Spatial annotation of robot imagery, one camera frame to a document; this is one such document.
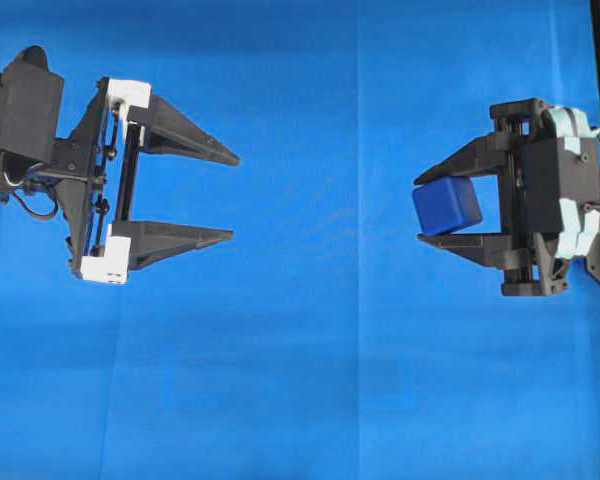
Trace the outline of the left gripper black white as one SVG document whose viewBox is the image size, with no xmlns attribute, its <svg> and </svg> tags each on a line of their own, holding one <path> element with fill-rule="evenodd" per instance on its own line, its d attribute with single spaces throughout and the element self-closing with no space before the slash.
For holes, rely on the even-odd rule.
<svg viewBox="0 0 600 480">
<path fill-rule="evenodd" d="M 106 165 L 117 154 L 116 140 L 119 132 L 126 131 L 127 119 L 144 128 L 143 153 L 240 164 L 240 158 L 216 138 L 164 98 L 151 94 L 150 84 L 102 78 L 78 125 L 54 148 L 60 178 L 54 193 L 69 226 L 69 266 L 81 280 L 122 285 L 127 281 L 128 262 L 129 270 L 137 271 L 233 238 L 231 230 L 154 221 L 105 224 Z"/>
</svg>

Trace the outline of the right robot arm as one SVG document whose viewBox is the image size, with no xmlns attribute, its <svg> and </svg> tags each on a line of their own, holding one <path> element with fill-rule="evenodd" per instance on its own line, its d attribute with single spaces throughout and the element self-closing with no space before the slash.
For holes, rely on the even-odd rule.
<svg viewBox="0 0 600 480">
<path fill-rule="evenodd" d="M 415 179 L 419 240 L 502 271 L 505 296 L 566 291 L 577 259 L 600 284 L 600 128 L 538 98 L 490 117 L 493 132 Z"/>
</svg>

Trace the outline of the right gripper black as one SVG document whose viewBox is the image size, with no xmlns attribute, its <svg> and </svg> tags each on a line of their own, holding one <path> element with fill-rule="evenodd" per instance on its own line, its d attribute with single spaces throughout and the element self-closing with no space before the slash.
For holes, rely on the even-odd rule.
<svg viewBox="0 0 600 480">
<path fill-rule="evenodd" d="M 414 184 L 496 175 L 509 154 L 499 188 L 511 199 L 501 212 L 502 227 L 512 237 L 418 234 L 417 239 L 483 267 L 506 271 L 501 286 L 505 296 L 562 293 L 568 287 L 571 262 L 586 257 L 599 234 L 600 212 L 594 206 L 600 202 L 600 128 L 591 126 L 578 108 L 537 98 L 495 104 L 490 117 L 500 132 L 475 138 Z"/>
</svg>

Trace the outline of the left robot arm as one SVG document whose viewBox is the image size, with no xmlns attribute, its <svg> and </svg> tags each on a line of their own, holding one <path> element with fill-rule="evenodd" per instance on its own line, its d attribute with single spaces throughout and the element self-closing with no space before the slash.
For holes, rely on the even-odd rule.
<svg viewBox="0 0 600 480">
<path fill-rule="evenodd" d="M 131 271 L 232 238 L 230 230 L 130 218 L 138 157 L 175 154 L 236 166 L 239 158 L 150 84 L 108 77 L 67 138 L 56 134 L 63 80 L 21 61 L 0 74 L 0 201 L 42 192 L 46 219 L 69 225 L 79 279 L 123 284 Z"/>
</svg>

